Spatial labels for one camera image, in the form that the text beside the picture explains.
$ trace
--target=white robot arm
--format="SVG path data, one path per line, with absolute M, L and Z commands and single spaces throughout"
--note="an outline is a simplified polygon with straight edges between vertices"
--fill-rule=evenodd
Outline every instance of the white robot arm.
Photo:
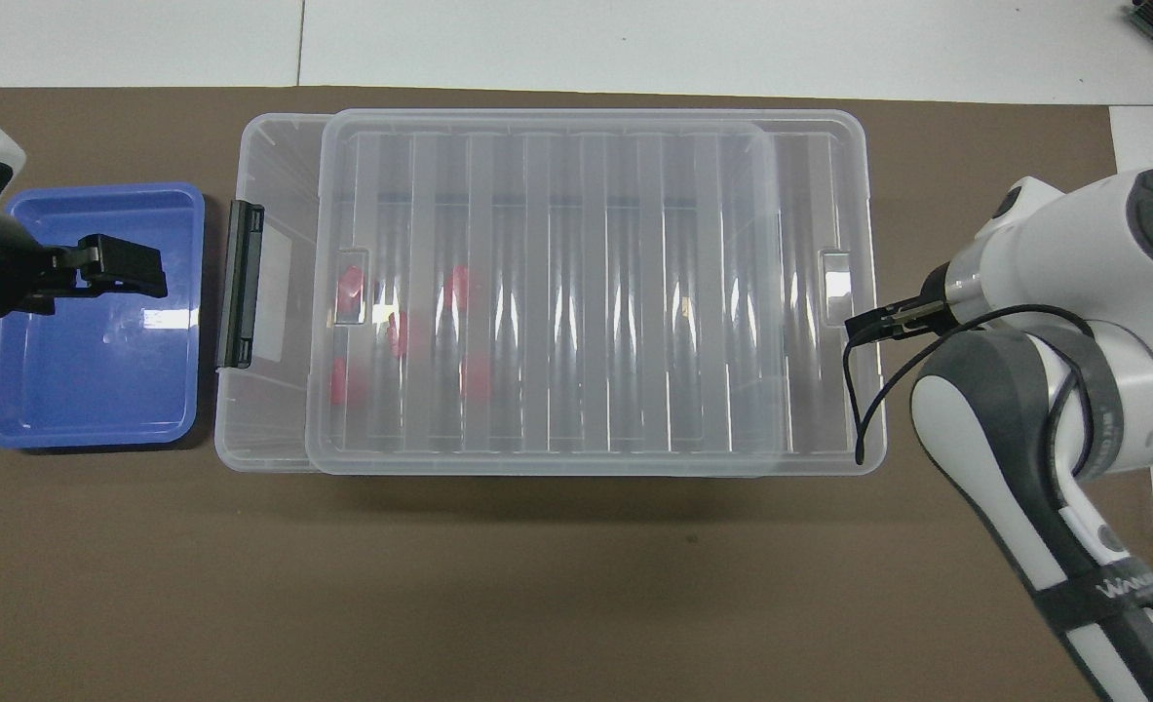
M 0 130 L 0 196 L 24 163 L 21 148 Z M 0 212 L 0 317 L 14 310 L 51 315 L 54 297 L 104 293 L 165 297 L 159 252 L 96 232 L 86 232 L 76 246 L 43 246 L 17 219 Z
M 1153 169 L 1019 181 L 918 297 L 847 329 L 942 334 L 911 397 L 925 450 L 1093 688 L 1153 701 L 1153 573 L 1080 489 L 1153 465 Z

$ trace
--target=blue tray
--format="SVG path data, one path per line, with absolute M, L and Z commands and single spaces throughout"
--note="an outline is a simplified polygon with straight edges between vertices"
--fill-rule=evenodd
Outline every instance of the blue tray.
M 203 196 L 183 182 L 17 194 L 6 212 L 40 243 L 107 234 L 160 251 L 167 297 L 55 301 L 0 319 L 0 446 L 165 444 L 194 423 Z

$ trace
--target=clear plastic storage box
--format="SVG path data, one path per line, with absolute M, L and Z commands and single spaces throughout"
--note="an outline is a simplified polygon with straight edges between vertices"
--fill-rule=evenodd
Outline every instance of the clear plastic storage box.
M 874 305 L 866 143 L 835 111 L 264 115 L 239 470 L 860 474 L 843 320 Z M 874 352 L 856 356 L 862 394 Z

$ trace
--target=transparent lid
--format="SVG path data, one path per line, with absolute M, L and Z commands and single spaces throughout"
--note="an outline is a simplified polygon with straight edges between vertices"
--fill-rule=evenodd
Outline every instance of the transparent lid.
M 307 453 L 340 474 L 849 474 L 866 145 L 830 111 L 346 111 Z M 879 380 L 866 355 L 860 378 Z

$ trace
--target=brown table mat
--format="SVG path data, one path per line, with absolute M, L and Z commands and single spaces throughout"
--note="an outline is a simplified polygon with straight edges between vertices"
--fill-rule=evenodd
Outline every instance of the brown table mat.
M 1005 187 L 1114 173 L 1102 107 L 445 90 L 0 90 L 24 187 L 186 180 L 214 337 L 239 135 L 344 107 L 839 107 L 871 148 L 880 299 Z M 894 369 L 922 346 L 886 347 Z M 205 373 L 211 379 L 211 372 Z M 238 475 L 184 448 L 0 450 L 0 699 L 1093 699 L 888 402 L 860 478 Z M 1153 564 L 1146 471 L 1098 501 Z

